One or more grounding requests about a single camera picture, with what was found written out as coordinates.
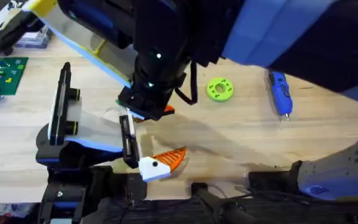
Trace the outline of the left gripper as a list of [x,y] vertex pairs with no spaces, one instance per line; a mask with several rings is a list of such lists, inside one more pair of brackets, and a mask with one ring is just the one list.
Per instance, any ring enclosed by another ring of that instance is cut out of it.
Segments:
[[186,147],[142,157],[137,143],[134,118],[145,118],[129,108],[111,121],[82,110],[82,99],[57,96],[53,104],[53,144],[74,142],[98,152],[116,153],[131,168],[139,167],[144,182],[165,178],[180,166]]

